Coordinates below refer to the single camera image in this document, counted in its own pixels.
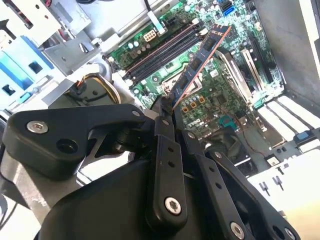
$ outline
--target cable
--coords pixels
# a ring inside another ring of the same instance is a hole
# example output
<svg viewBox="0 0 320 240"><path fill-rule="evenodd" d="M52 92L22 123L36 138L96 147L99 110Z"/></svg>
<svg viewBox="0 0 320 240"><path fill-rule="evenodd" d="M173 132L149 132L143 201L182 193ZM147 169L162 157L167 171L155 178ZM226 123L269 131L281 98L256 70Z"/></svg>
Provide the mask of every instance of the cable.
<svg viewBox="0 0 320 240"><path fill-rule="evenodd" d="M120 97L120 94L117 91L117 89L109 81L107 81L103 76L99 75L99 77L101 79L103 79L104 83L107 84L109 86L109 88L112 89L112 91L114 92L114 94L116 95L116 97L118 99L118 103L121 104L121 97Z"/></svg>
<svg viewBox="0 0 320 240"><path fill-rule="evenodd" d="M246 144L248 145L248 147L249 147L254 153L260 154L260 155L262 155L264 158L266 158L266 156L265 156L262 152L260 152L260 151L258 151L258 150L255 150L255 149L249 144L248 139L247 139L246 134L245 134L245 130L243 129L243 126L242 126L242 124L238 121L238 119L237 119L235 116L227 113L225 110L223 110L223 109L222 109L221 107L219 107L219 106L215 106L215 105L214 105L214 107L219 108L221 112L223 112L224 114L228 115L231 119L235 120L236 123L239 125L241 131L242 131L243 138L244 138Z"/></svg>
<svg viewBox="0 0 320 240"><path fill-rule="evenodd" d="M146 9L148 10L148 12L151 12L152 9L150 7L150 4L149 4L148 0L144 0L144 2L145 2L145 6L146 6Z"/></svg>
<svg viewBox="0 0 320 240"><path fill-rule="evenodd" d="M4 228L4 226L5 226L5 225L7 224L7 222L10 220L10 218L11 218L12 215L14 214L17 206L18 206L18 203L15 203L15 204L14 204L14 207L12 208L11 212L9 213L8 217L6 218L6 220L5 220L4 222L3 222L3 219L5 219L5 218L4 218L4 215L3 215L2 219L1 219L1 222L0 222L0 224L1 224L1 225L0 225L0 231Z"/></svg>
<svg viewBox="0 0 320 240"><path fill-rule="evenodd" d="M91 77L93 80L96 80L105 90L106 90L106 92L110 95L110 98L112 99L112 101L114 102L114 103L119 103L119 101L117 101L116 99L115 99L115 97L112 95L112 93L110 92L110 90L102 83L102 81L100 81L100 79L99 78L97 78L97 77Z"/></svg>

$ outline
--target black plastic bracket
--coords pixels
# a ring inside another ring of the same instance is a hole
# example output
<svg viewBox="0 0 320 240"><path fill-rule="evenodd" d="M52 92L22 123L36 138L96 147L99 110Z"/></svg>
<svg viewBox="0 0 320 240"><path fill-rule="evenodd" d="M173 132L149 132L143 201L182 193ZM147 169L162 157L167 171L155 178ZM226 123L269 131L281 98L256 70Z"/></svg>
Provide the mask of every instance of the black plastic bracket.
<svg viewBox="0 0 320 240"><path fill-rule="evenodd" d="M247 240L254 240L242 222L215 162L205 157L199 140L193 133L183 130L181 134L186 146L183 159L192 162L193 174L204 188L203 199L207 200L205 205L210 209L205 210L207 220L215 225L212 235L217 239L238 240L231 227L231 224L236 224L241 229L239 234Z"/></svg>
<svg viewBox="0 0 320 240"><path fill-rule="evenodd" d="M171 235L188 219L181 149L171 117L155 119L154 137L145 216L154 231Z"/></svg>
<svg viewBox="0 0 320 240"><path fill-rule="evenodd" d="M28 130L32 121L45 123L47 132ZM20 163L53 180L65 180L85 159L91 130L136 128L144 122L144 114L131 104L22 111L8 120L3 144Z"/></svg>
<svg viewBox="0 0 320 240"><path fill-rule="evenodd" d="M256 239L291 240L288 232L299 238L295 229L270 205L270 203L248 182L246 177L221 154L214 156L225 185L234 202L246 209L250 226Z"/></svg>

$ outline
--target motherboard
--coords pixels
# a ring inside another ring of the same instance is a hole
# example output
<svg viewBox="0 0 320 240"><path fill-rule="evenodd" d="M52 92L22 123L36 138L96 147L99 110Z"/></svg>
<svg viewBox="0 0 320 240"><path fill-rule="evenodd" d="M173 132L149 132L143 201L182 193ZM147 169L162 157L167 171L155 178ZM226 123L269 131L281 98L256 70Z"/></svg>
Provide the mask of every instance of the motherboard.
<svg viewBox="0 0 320 240"><path fill-rule="evenodd" d="M214 24L231 30L180 102L185 127L205 138L280 95L283 80L253 0L180 0L109 55L145 108L167 96Z"/></svg>

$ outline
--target metal screw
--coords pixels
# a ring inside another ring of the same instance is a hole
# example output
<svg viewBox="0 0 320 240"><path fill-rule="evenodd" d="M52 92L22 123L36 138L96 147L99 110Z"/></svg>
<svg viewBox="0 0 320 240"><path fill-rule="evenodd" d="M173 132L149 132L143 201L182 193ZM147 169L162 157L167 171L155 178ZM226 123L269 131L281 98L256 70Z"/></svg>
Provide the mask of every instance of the metal screw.
<svg viewBox="0 0 320 240"><path fill-rule="evenodd" d="M140 117L140 113L138 113L137 111L132 111L132 114L137 116L137 117Z"/></svg>
<svg viewBox="0 0 320 240"><path fill-rule="evenodd" d="M245 232L242 230L242 228L239 226L239 224L232 222L230 224L231 231L233 234L240 240L245 239Z"/></svg>
<svg viewBox="0 0 320 240"><path fill-rule="evenodd" d="M295 235L288 229L288 228L284 228L286 234L289 235L289 237L292 239L292 240L296 240L296 237Z"/></svg>
<svg viewBox="0 0 320 240"><path fill-rule="evenodd" d="M43 121L31 121L26 125L26 128L35 134L45 134L48 132L48 125Z"/></svg>
<svg viewBox="0 0 320 240"><path fill-rule="evenodd" d="M215 154L215 156L216 156L217 158L219 158L219 159L222 158L222 156L221 156L221 154L220 154L219 152L216 151L214 154Z"/></svg>
<svg viewBox="0 0 320 240"><path fill-rule="evenodd" d="M169 123L167 120L162 120L162 122L163 122L165 125L167 125L167 126L170 125L170 123Z"/></svg>
<svg viewBox="0 0 320 240"><path fill-rule="evenodd" d="M189 136L190 138L192 138L192 139L195 139L195 138L196 138L195 135L194 135L192 132L188 132L188 136Z"/></svg>
<svg viewBox="0 0 320 240"><path fill-rule="evenodd" d="M181 213L181 205L173 197L167 197L164 200L164 205L165 205L165 208L169 211L169 213L173 215L179 215Z"/></svg>

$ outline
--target green circuit board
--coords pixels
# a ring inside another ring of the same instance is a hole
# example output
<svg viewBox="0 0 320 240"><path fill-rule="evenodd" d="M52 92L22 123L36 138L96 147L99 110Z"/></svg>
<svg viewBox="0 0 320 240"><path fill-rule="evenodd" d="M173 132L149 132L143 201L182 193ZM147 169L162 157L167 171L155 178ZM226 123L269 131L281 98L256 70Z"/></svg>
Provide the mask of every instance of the green circuit board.
<svg viewBox="0 0 320 240"><path fill-rule="evenodd" d="M197 81L195 81L189 95L181 101L183 122L186 128L193 131L200 138L218 130L221 126L235 127L236 124L230 122L232 120L228 119L228 116L241 118L250 112L250 109L262 106L265 102L280 95L284 90L282 76L275 64L258 12L256 10L248 11L245 5L246 0L233 0L234 11L228 16L224 16L221 8L213 4L213 2L217 1L181 0L169 12L159 18L160 21L167 23L169 19L175 16L178 19L177 27L170 28L168 26L164 35L159 36L157 40L154 39L148 42L149 45L152 43L152 46L148 48L152 52L152 49L162 41L165 41L169 35L174 34L178 28L182 28L186 21L192 21L194 18L198 18L203 22L208 30L215 23L231 26L231 31L221 46L232 54L241 74L250 87L252 103L248 105L236 93L234 86L230 84L230 75L226 65L217 57L213 57L202 70ZM142 36L153 27L153 24L150 24L126 44L111 53L110 56L121 69L125 70L135 62L136 59L129 56L130 52L138 51L141 46L146 44ZM255 66L263 82L263 90L255 88L255 80L252 75L248 74L246 70L247 63L241 53L242 49L247 46L250 47L252 44L250 36L256 39L260 48L260 55L268 63L272 78L272 81L268 81L268 76L263 71L261 63L257 61ZM138 41L139 47L133 50L129 49L128 43L132 41ZM199 45L200 43L177 56L132 89L134 95L145 108L150 108L157 96L167 95L170 92L179 77L179 73L193 58Z"/></svg>

